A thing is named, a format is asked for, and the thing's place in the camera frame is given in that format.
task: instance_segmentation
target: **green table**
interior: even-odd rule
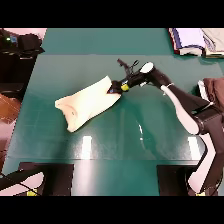
[[[55,100],[99,81],[122,79],[117,59],[151,61],[192,92],[198,80],[221,77],[220,59],[173,54],[165,29],[48,29],[9,146],[3,172],[20,162],[74,163],[72,195],[159,195],[157,164],[196,164],[167,96],[135,87],[109,110],[69,133]],[[83,137],[91,136],[90,160]],[[197,138],[200,155],[204,145]]]

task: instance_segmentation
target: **brown object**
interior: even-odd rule
[[[20,105],[19,100],[0,94],[0,120],[11,124],[18,117]]]
[[[224,111],[224,78],[205,78],[203,81],[209,101]]]

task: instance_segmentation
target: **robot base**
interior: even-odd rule
[[[192,165],[157,165],[160,196],[196,196],[192,189],[188,189],[187,180],[193,168]],[[215,188],[205,191],[204,196],[211,196]]]

